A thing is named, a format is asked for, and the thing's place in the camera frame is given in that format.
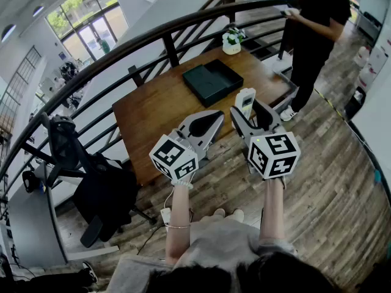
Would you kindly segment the white pot of artificial flowers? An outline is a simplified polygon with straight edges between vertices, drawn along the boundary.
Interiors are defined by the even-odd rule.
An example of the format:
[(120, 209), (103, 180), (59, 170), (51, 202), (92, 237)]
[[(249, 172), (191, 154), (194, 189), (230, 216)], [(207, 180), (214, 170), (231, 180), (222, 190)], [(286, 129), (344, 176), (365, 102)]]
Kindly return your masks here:
[(227, 55), (234, 55), (241, 51), (241, 43), (246, 38), (243, 30), (237, 27), (229, 28), (222, 35), (222, 50)]

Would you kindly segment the black office chair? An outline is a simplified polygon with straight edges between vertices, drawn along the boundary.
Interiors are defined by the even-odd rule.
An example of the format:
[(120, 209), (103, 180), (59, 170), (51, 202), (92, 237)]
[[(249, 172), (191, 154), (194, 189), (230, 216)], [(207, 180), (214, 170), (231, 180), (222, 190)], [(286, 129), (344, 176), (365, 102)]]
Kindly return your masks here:
[(89, 154), (80, 143), (76, 125), (64, 116), (41, 116), (48, 131), (49, 148), (54, 167), (47, 177), (52, 187), (59, 177), (80, 178), (72, 199), (88, 227), (80, 238), (86, 248), (97, 240), (108, 241), (122, 226), (131, 223), (135, 212), (154, 225), (149, 217), (136, 206), (141, 185), (134, 172), (124, 169), (119, 161), (104, 157), (101, 153)]

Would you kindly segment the clear plastic bin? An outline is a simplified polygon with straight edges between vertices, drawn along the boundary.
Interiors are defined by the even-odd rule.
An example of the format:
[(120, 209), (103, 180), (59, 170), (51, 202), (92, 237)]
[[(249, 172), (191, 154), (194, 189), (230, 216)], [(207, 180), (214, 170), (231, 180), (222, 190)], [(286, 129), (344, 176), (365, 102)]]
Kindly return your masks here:
[(273, 59), (273, 63), (271, 64), (273, 73), (281, 78), (281, 80), (283, 80), (283, 82), (288, 86), (288, 91), (283, 95), (282, 101), (276, 106), (276, 110), (280, 111), (291, 103), (298, 87), (291, 81), (293, 66), (290, 61), (290, 56), (284, 58), (279, 57), (279, 55), (276, 54)]

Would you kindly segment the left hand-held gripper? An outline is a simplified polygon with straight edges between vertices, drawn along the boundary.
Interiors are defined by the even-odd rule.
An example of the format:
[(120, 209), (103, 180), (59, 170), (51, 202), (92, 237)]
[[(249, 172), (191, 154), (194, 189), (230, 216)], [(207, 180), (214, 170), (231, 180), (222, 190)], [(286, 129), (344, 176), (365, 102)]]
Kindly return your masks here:
[(185, 176), (206, 164), (206, 152), (224, 124), (221, 110), (206, 110), (189, 115), (168, 135), (164, 134), (149, 153), (153, 165), (169, 179)]

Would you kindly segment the person's grey shirt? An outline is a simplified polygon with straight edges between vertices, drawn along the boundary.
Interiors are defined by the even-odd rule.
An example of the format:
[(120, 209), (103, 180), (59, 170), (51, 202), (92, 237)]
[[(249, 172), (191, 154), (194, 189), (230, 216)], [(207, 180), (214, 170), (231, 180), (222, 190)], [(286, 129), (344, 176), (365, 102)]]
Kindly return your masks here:
[(229, 293), (239, 293), (236, 269), (275, 252), (296, 256), (285, 240), (259, 240), (260, 230), (232, 219), (191, 224), (191, 242), (174, 265), (155, 258), (123, 255), (108, 284), (107, 293), (145, 293), (152, 275), (168, 275), (184, 267), (218, 267), (231, 275)]

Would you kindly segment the black and white sneaker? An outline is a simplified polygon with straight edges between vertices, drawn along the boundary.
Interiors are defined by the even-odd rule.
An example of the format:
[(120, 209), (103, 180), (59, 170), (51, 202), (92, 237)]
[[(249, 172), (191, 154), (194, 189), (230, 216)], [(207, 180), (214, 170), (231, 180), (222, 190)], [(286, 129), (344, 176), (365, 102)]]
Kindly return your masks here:
[(97, 278), (95, 272), (93, 271), (91, 265), (88, 262), (83, 261), (82, 266), (83, 266), (83, 270), (86, 271), (89, 274), (89, 276), (91, 277), (92, 283), (97, 283), (98, 278)]

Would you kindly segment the grey desk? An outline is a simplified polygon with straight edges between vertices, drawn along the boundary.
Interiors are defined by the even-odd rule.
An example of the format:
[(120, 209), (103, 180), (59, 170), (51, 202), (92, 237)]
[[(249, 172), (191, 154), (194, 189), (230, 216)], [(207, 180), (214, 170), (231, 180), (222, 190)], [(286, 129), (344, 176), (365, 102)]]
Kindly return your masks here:
[(60, 234), (51, 191), (29, 193), (22, 184), (8, 201), (10, 229), (18, 262), (43, 269), (119, 251), (118, 246), (70, 253)]

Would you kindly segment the white water dispenser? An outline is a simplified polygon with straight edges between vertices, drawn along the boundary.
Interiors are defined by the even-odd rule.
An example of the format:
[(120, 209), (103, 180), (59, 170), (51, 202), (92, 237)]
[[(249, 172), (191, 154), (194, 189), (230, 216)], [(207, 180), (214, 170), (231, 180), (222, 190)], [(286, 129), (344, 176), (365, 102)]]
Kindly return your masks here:
[(358, 84), (362, 90), (367, 93), (371, 88), (374, 80), (379, 75), (389, 55), (383, 46), (375, 46), (369, 55), (363, 69), (358, 75)]

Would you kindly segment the person's left forearm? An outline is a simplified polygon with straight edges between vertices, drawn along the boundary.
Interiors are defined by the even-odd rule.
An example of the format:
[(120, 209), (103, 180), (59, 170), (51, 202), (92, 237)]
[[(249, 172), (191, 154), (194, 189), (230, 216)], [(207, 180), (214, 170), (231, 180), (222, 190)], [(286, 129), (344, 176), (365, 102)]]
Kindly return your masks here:
[(190, 245), (189, 189), (175, 185), (166, 237), (166, 263), (175, 265)]

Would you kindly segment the glass entrance door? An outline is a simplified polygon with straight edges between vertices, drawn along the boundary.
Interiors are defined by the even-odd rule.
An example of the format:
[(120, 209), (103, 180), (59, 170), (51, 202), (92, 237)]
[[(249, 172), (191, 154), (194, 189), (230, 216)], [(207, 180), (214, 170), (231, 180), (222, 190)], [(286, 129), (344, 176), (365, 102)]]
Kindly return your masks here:
[(93, 61), (105, 56), (117, 43), (117, 37), (105, 16), (83, 25), (78, 35)]

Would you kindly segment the person's right forearm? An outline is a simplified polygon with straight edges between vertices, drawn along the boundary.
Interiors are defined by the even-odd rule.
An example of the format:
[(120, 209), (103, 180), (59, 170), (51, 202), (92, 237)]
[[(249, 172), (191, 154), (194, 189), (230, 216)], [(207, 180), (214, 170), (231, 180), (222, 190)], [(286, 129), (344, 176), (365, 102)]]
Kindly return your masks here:
[(268, 179), (266, 181), (263, 215), (260, 224), (261, 243), (272, 239), (285, 238), (283, 220), (283, 192), (284, 181), (281, 178)]

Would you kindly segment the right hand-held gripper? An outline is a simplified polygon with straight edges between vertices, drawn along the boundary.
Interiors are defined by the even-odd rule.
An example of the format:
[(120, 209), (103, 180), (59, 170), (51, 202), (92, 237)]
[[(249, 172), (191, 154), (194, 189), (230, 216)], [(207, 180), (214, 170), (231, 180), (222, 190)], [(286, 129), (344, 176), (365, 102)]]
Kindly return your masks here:
[(255, 99), (252, 110), (256, 117), (254, 127), (236, 106), (230, 108), (234, 128), (246, 145), (243, 155), (249, 171), (259, 173), (263, 179), (291, 174), (301, 156), (294, 134), (285, 130), (279, 114), (267, 104)]

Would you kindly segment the dark green box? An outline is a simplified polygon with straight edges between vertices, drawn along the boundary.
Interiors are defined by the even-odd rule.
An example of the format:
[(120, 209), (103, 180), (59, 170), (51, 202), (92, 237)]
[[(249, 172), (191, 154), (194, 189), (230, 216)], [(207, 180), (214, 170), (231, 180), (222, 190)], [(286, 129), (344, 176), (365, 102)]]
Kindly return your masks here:
[(204, 107), (210, 107), (243, 86), (244, 79), (219, 59), (182, 74), (185, 84)]

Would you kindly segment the white remote control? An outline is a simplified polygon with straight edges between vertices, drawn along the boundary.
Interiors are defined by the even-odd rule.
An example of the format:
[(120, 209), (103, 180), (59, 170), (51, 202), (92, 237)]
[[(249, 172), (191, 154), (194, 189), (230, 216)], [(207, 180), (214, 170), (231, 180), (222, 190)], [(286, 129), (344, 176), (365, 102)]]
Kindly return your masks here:
[(255, 99), (256, 90), (254, 88), (243, 88), (235, 98), (235, 106), (248, 120), (252, 112), (252, 105)]

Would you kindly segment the black waste bin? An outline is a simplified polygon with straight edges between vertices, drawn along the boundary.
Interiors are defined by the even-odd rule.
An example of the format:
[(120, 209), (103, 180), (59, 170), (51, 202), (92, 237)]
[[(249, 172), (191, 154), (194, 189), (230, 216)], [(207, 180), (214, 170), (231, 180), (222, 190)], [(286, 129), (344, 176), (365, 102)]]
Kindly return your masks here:
[(344, 110), (345, 110), (345, 117), (347, 120), (351, 120), (355, 114), (358, 113), (358, 111), (362, 108), (364, 105), (366, 99), (366, 93), (361, 87), (357, 87), (346, 104)]

